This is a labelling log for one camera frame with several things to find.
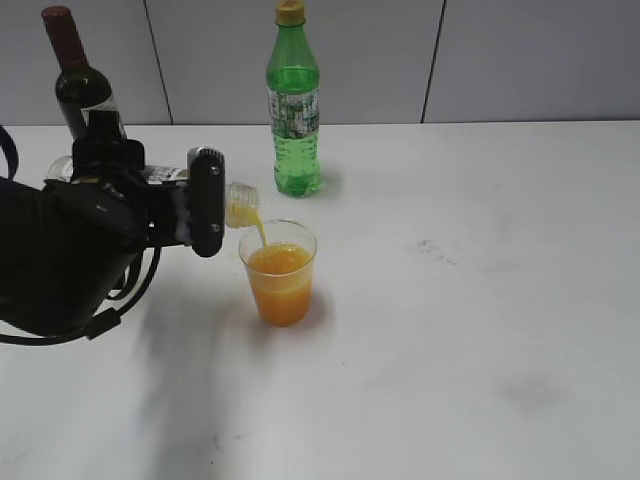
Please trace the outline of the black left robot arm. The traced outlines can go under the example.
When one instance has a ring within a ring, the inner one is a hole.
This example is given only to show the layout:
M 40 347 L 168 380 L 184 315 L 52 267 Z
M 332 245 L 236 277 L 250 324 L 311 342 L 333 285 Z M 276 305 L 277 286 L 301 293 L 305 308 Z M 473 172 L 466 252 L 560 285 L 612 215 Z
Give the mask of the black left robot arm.
M 72 181 L 41 190 L 1 181 L 1 318 L 31 343 L 95 337 L 136 303 L 97 310 L 146 250 L 185 245 L 204 258 L 221 249 L 221 152 L 189 151 L 189 177 L 150 184 L 141 143 L 73 149 Z

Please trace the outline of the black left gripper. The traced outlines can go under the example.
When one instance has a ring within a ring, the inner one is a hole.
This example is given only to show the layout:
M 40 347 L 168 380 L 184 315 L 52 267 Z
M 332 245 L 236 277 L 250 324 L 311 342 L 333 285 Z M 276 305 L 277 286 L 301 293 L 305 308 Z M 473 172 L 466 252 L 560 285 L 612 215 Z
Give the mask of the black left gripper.
M 220 251 L 225 231 L 225 159 L 207 146 L 191 149 L 187 159 L 190 214 L 184 181 L 47 179 L 44 192 L 88 223 L 100 238 L 127 250 L 192 245 L 197 255 L 210 258 Z

